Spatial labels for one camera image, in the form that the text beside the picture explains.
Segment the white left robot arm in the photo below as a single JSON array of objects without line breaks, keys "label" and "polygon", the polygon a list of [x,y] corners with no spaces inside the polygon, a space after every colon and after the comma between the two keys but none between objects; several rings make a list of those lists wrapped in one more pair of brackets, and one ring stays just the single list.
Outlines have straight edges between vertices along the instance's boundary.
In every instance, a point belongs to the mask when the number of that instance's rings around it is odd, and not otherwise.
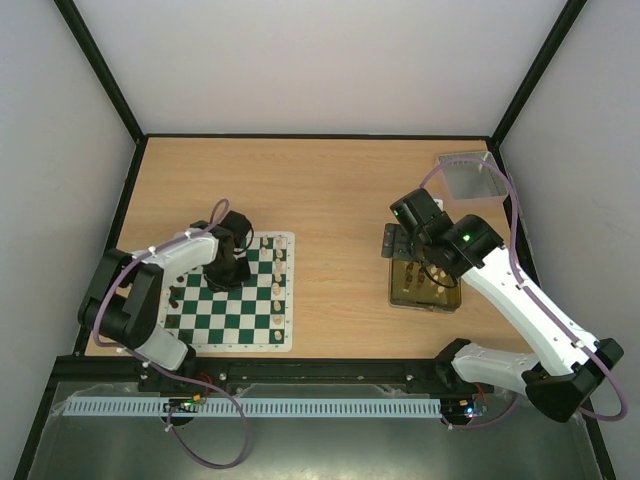
[{"label": "white left robot arm", "polygon": [[214,292],[240,289],[251,277],[241,244],[253,232],[250,221],[230,211],[220,222],[198,221],[158,247],[107,251],[86,290],[78,321],[142,361],[176,372],[195,350],[158,324],[163,292],[178,277],[201,268]]}]

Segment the yellow transparent piece tray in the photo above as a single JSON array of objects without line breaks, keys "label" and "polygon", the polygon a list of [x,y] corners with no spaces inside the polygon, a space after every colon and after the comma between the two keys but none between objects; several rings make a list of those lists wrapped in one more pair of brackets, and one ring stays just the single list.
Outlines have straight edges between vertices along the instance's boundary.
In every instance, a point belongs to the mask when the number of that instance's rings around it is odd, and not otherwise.
[{"label": "yellow transparent piece tray", "polygon": [[462,289],[435,265],[390,260],[388,302],[392,307],[453,313],[462,304]]}]

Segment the green white chess board mat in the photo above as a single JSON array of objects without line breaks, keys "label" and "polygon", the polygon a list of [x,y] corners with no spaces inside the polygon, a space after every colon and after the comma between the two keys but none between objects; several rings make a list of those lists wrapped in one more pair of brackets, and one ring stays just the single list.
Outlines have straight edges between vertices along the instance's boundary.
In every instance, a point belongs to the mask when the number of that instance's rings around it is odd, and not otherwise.
[{"label": "green white chess board mat", "polygon": [[290,351],[295,234],[257,232],[241,247],[241,256],[251,276],[240,289],[213,292],[196,267],[165,290],[158,324],[199,354]]}]

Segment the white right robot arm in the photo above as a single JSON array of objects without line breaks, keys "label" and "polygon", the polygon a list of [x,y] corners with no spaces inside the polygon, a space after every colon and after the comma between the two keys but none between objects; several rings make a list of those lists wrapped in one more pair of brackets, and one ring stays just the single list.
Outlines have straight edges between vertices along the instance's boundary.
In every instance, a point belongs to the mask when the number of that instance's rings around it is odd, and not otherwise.
[{"label": "white right robot arm", "polygon": [[502,237],[481,217],[452,221],[429,193],[416,189],[391,204],[406,251],[483,295],[518,331],[531,354],[461,341],[436,367],[436,379],[455,392],[484,383],[524,395],[556,422],[581,410],[624,355],[612,338],[598,339],[570,319],[531,280]]}]

